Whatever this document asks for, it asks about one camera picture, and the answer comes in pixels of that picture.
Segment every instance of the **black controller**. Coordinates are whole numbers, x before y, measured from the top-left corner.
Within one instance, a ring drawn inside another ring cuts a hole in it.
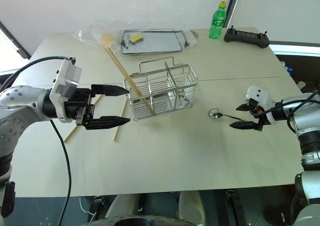
[[[228,29],[224,36],[225,42],[231,42],[231,41],[239,41],[239,42],[246,42],[251,44],[256,44],[260,48],[266,48],[270,41],[266,35],[267,32],[264,34],[259,33],[251,33],[251,32],[242,32],[242,31],[236,31],[234,27],[232,26],[230,29]]]

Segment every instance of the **chopstick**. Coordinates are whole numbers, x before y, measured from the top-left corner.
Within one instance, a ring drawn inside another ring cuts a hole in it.
[[[125,98],[125,101],[124,101],[124,104],[123,104],[123,106],[122,106],[122,110],[121,110],[120,117],[123,117],[123,116],[124,116],[124,114],[125,114],[125,112],[126,112],[126,109],[127,109],[127,104],[128,104],[128,98],[126,97],[126,98]],[[112,141],[116,141],[116,140],[117,140],[117,136],[118,136],[118,133],[119,133],[119,129],[120,129],[119,126],[116,127]]]
[[[100,99],[102,98],[102,96],[104,95],[100,95],[95,102],[93,102],[94,105],[96,105]],[[74,128],[68,133],[68,135],[64,138],[63,142],[66,143],[71,137],[72,135],[77,131],[77,129],[79,128],[79,126],[74,126]]]
[[[115,56],[115,54],[113,53],[113,51],[109,48],[109,47],[105,47],[106,51],[108,52],[108,54],[110,55],[111,59],[113,60],[113,62],[115,63],[115,65],[118,67],[119,71],[122,73],[122,75],[124,76],[124,78],[128,81],[128,83],[131,85],[131,87],[133,88],[134,92],[136,93],[136,95],[138,97],[142,97],[142,93],[140,91],[140,89],[137,87],[137,85],[135,84],[135,82],[132,80],[131,76],[128,74],[128,72],[125,70],[125,68],[123,67],[123,65],[121,64],[121,62],[118,60],[118,58]],[[145,98],[141,98],[140,101],[142,101],[144,103],[144,105],[148,108],[149,112],[154,115],[154,111],[151,108],[151,106],[149,105],[149,103],[147,102],[147,100]]]

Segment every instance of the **wire basket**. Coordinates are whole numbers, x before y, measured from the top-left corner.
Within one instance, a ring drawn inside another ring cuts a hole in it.
[[[168,59],[172,60],[172,67],[167,65]],[[141,72],[142,64],[160,60],[164,60],[165,68]],[[155,59],[139,63],[139,72],[130,76],[142,93],[142,96],[138,96],[124,79],[124,87],[129,90],[127,97],[135,120],[192,106],[198,77],[188,64],[175,64],[173,57]],[[141,99],[145,99],[151,110]]]

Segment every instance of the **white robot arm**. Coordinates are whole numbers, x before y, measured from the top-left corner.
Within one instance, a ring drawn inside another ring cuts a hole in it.
[[[30,86],[1,88],[0,92],[0,225],[14,208],[14,182],[10,182],[13,152],[22,133],[35,122],[58,118],[61,122],[75,120],[87,130],[108,129],[123,125],[128,118],[103,116],[93,119],[96,94],[118,96],[127,94],[124,88],[111,85],[91,85],[91,89],[77,88],[81,69],[75,59],[64,60],[57,71],[51,90]]]
[[[286,120],[296,134],[304,172],[295,177],[295,187],[308,206],[299,213],[294,226],[320,225],[320,96],[317,92],[305,93],[275,102],[263,89],[250,86],[244,101],[237,110],[249,111],[258,123],[235,122],[231,127],[262,131],[264,125]]]

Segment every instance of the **bottle label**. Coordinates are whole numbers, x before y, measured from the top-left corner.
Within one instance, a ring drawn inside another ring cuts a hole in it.
[[[224,26],[225,21],[224,20],[213,20],[212,21],[212,25],[215,27],[223,27]]]

